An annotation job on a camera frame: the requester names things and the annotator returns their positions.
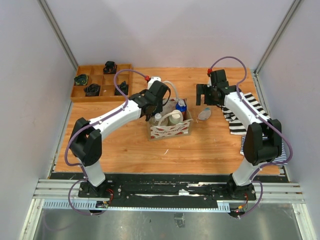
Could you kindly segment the pink cap bottle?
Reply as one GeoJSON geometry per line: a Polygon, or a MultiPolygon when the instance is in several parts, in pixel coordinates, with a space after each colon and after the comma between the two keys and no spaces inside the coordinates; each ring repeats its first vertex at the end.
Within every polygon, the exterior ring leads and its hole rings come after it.
{"type": "Polygon", "coordinates": [[[209,107],[206,107],[204,110],[202,110],[198,116],[197,116],[197,119],[200,120],[200,121],[206,121],[210,118],[212,114],[212,111],[209,107]]]}

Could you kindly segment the blue spray bottle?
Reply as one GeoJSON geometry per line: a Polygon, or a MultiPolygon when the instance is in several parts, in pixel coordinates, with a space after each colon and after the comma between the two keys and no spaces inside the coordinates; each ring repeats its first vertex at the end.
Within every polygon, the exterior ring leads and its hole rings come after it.
{"type": "Polygon", "coordinates": [[[187,104],[184,99],[178,100],[178,102],[175,105],[175,109],[180,111],[182,113],[182,116],[185,118],[186,117],[186,112],[187,112],[187,104]]]}

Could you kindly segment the watermelon print canvas bag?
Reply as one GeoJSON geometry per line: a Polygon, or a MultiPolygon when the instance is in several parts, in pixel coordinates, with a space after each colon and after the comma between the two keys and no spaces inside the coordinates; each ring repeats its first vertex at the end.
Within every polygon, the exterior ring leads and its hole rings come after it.
{"type": "MultiPolygon", "coordinates": [[[[180,98],[176,86],[170,82],[170,81],[164,81],[164,84],[166,84],[169,89],[174,93],[174,96],[168,96],[167,98],[163,99],[163,108],[162,112],[160,113],[162,115],[162,119],[167,118],[171,115],[170,113],[173,110],[176,110],[176,104],[178,100],[183,99],[185,100],[185,103],[187,105],[187,99],[186,98],[180,98]]],[[[156,140],[163,140],[168,138],[175,138],[175,137],[183,137],[183,136],[189,136],[192,131],[192,124],[193,124],[193,118],[188,110],[187,105],[187,111],[185,114],[185,118],[183,117],[183,122],[176,124],[176,125],[169,125],[167,126],[160,126],[160,123],[157,126],[154,126],[152,124],[152,121],[154,119],[154,116],[151,117],[151,119],[147,122],[147,137],[149,141],[156,141],[156,140]]]]}

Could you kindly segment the wooden compartment tray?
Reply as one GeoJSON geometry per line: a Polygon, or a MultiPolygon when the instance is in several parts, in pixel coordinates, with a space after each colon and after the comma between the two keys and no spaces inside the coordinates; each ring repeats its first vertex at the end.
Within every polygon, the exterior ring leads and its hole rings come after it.
{"type": "MultiPolygon", "coordinates": [[[[116,63],[117,70],[133,69],[130,63],[116,63]]],[[[104,64],[99,65],[80,65],[77,69],[76,76],[86,74],[89,77],[87,85],[73,86],[70,99],[73,103],[90,103],[90,102],[119,102],[124,101],[122,95],[115,95],[114,75],[103,74],[104,64]],[[90,84],[100,85],[99,96],[86,97],[84,88],[90,84]]],[[[133,72],[122,72],[117,76],[116,83],[119,85],[123,81],[129,85],[128,95],[132,94],[133,72]]]]}

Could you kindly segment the black white striped cloth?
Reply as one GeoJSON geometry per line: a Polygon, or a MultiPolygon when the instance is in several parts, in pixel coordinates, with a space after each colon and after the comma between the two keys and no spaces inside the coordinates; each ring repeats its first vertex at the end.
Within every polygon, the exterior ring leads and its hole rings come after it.
{"type": "Polygon", "coordinates": [[[270,116],[251,92],[245,94],[240,92],[240,96],[236,91],[228,94],[224,98],[222,113],[229,123],[229,131],[232,135],[246,135],[250,124],[262,123],[258,117],[262,117],[264,120],[270,119],[270,116]]]}

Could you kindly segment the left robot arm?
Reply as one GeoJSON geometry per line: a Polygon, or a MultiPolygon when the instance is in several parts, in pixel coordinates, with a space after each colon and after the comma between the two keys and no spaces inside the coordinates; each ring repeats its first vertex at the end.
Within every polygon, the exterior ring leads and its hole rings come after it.
{"type": "Polygon", "coordinates": [[[103,140],[129,122],[145,117],[149,121],[163,111],[163,98],[171,89],[155,80],[147,89],[128,97],[117,108],[90,120],[78,119],[72,130],[67,149],[79,160],[85,179],[93,186],[100,186],[106,176],[100,164],[103,140]]]}

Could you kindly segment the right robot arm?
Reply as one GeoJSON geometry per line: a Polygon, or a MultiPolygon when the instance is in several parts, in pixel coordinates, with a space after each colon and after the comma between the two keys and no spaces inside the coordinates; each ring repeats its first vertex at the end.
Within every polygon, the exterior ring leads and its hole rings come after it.
{"type": "Polygon", "coordinates": [[[224,106],[230,110],[246,130],[243,144],[244,159],[227,182],[227,190],[235,194],[246,190],[265,164],[271,164],[282,153],[282,125],[267,118],[245,98],[237,85],[229,85],[225,70],[208,69],[207,84],[196,85],[196,105],[224,106]]]}

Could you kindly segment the white cap clear bottle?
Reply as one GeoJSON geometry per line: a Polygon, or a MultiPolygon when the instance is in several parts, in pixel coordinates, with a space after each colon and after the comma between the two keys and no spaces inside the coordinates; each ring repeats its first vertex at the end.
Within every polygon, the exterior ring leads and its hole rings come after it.
{"type": "Polygon", "coordinates": [[[152,125],[153,126],[158,126],[160,124],[160,126],[167,126],[168,125],[168,118],[164,118],[163,120],[162,119],[162,115],[160,113],[156,113],[154,115],[154,118],[152,120],[152,125]]]}

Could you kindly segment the large cream lid bottle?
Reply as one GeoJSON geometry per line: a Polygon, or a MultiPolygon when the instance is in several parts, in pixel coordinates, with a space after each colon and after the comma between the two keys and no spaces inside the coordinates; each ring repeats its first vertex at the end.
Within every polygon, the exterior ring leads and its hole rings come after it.
{"type": "Polygon", "coordinates": [[[183,120],[184,118],[182,112],[176,109],[170,113],[170,116],[168,117],[168,125],[174,126],[182,123],[183,120]]]}

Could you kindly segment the dark rolled sock right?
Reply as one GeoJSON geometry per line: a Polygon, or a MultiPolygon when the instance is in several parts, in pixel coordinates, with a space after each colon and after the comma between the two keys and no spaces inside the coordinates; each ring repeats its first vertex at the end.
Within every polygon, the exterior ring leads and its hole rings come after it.
{"type": "MultiPolygon", "coordinates": [[[[129,93],[129,85],[127,84],[126,81],[121,82],[118,85],[118,88],[127,96],[129,93]]],[[[115,88],[114,90],[114,95],[115,96],[121,96],[122,94],[119,92],[119,90],[117,88],[115,88]]]]}

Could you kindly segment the dark rolled sock orange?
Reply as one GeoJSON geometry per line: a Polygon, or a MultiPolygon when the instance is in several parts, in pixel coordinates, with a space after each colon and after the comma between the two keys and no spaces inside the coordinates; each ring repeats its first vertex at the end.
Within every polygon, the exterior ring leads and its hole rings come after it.
{"type": "Polygon", "coordinates": [[[117,65],[114,61],[107,61],[103,68],[104,75],[116,74],[117,65]]]}

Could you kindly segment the dark rolled sock centre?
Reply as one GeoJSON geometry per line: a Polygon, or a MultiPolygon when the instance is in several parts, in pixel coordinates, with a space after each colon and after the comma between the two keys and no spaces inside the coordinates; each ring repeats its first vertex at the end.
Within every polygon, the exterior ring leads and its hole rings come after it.
{"type": "Polygon", "coordinates": [[[86,97],[97,97],[100,95],[101,86],[97,83],[92,83],[85,87],[83,90],[86,97]]]}

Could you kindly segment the dark rolled sock green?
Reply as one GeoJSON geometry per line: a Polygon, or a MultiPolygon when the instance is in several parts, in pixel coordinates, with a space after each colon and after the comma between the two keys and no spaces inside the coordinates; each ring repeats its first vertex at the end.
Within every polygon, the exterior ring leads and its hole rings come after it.
{"type": "Polygon", "coordinates": [[[86,86],[89,81],[89,76],[87,74],[80,74],[74,77],[75,86],[86,86]]]}

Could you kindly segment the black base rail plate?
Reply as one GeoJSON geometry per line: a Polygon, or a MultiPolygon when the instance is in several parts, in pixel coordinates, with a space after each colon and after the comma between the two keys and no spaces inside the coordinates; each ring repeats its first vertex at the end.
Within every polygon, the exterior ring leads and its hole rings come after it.
{"type": "Polygon", "coordinates": [[[236,186],[229,175],[107,173],[98,187],[82,182],[80,198],[112,197],[113,207],[215,208],[218,201],[254,201],[252,184],[236,186]]]}

